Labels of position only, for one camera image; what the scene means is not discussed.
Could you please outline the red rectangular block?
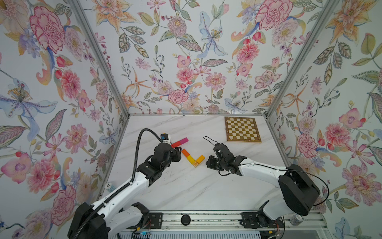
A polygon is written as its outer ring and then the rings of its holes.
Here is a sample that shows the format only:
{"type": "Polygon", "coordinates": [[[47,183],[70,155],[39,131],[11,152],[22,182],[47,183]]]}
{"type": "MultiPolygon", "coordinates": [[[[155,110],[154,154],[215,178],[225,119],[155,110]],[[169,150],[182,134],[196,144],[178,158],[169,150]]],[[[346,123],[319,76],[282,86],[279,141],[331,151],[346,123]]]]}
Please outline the red rectangular block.
{"type": "Polygon", "coordinates": [[[175,147],[179,147],[180,145],[181,145],[180,142],[176,142],[176,143],[172,144],[171,146],[172,146],[173,148],[175,148],[175,147]]]}

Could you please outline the orange rectangular block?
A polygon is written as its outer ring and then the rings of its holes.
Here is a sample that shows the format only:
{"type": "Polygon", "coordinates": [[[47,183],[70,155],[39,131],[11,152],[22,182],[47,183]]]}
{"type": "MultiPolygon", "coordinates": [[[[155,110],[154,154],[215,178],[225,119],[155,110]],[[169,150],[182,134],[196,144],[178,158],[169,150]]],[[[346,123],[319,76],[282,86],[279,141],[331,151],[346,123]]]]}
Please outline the orange rectangular block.
{"type": "Polygon", "coordinates": [[[185,156],[185,157],[189,157],[190,154],[188,153],[188,151],[186,149],[183,149],[182,150],[182,154],[185,156]]]}

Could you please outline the magenta rectangular block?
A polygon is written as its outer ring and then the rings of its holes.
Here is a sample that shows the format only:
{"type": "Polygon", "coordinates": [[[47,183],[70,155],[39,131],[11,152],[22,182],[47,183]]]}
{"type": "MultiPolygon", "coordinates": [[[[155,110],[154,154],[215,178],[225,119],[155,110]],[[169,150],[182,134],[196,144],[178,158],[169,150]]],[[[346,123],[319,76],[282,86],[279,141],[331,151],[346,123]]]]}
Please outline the magenta rectangular block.
{"type": "Polygon", "coordinates": [[[185,137],[185,138],[179,140],[179,143],[180,143],[180,144],[184,144],[184,143],[186,143],[186,142],[188,142],[188,141],[189,141],[188,138],[185,137]]]}

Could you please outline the yellow-orange rectangular block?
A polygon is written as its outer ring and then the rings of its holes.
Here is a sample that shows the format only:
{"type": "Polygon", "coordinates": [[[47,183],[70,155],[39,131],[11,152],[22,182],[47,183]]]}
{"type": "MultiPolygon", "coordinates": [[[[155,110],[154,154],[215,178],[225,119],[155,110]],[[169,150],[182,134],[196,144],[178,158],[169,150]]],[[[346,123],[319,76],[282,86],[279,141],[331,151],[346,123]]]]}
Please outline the yellow-orange rectangular block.
{"type": "Polygon", "coordinates": [[[203,155],[201,155],[201,156],[196,160],[196,162],[197,162],[198,164],[201,164],[201,163],[204,161],[204,159],[205,159],[205,157],[204,157],[203,155]]]}

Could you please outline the yellow rectangular block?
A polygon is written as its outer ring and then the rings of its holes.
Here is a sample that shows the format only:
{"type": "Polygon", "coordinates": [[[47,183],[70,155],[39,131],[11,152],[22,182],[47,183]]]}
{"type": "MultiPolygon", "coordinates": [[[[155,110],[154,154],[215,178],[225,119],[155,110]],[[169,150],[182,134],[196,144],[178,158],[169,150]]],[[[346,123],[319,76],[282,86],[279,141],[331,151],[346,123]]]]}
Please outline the yellow rectangular block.
{"type": "Polygon", "coordinates": [[[186,159],[192,164],[192,165],[194,165],[195,164],[195,160],[194,160],[194,158],[191,156],[191,155],[188,155],[187,157],[186,157],[186,159]]]}

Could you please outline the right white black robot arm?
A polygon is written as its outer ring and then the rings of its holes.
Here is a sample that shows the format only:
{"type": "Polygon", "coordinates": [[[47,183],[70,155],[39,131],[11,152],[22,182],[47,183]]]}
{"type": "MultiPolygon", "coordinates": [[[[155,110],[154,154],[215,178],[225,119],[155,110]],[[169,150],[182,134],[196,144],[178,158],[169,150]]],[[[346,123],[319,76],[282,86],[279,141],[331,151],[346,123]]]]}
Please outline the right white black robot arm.
{"type": "Polygon", "coordinates": [[[312,181],[314,174],[304,171],[298,165],[272,166],[245,156],[234,156],[223,143],[216,143],[213,151],[215,155],[211,155],[206,162],[209,169],[216,170],[221,176],[256,178],[279,190],[276,196],[266,200],[256,212],[241,214],[240,224],[246,229],[281,228],[285,226],[285,215],[307,216],[312,208],[324,203],[324,200],[318,200],[321,191],[312,181]]]}

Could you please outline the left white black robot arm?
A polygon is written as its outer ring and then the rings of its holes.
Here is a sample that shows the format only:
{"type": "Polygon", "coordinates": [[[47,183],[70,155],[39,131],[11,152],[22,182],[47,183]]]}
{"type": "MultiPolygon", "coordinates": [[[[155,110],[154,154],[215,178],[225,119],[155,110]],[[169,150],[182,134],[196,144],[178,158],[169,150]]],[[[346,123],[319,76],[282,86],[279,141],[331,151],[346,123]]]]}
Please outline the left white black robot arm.
{"type": "Polygon", "coordinates": [[[107,196],[75,211],[67,237],[70,239],[110,239],[128,228],[142,228],[148,223],[149,210],[134,198],[157,181],[171,163],[182,158],[181,147],[172,147],[167,133],[157,135],[160,143],[153,155],[138,164],[137,142],[132,176],[107,196]]]}

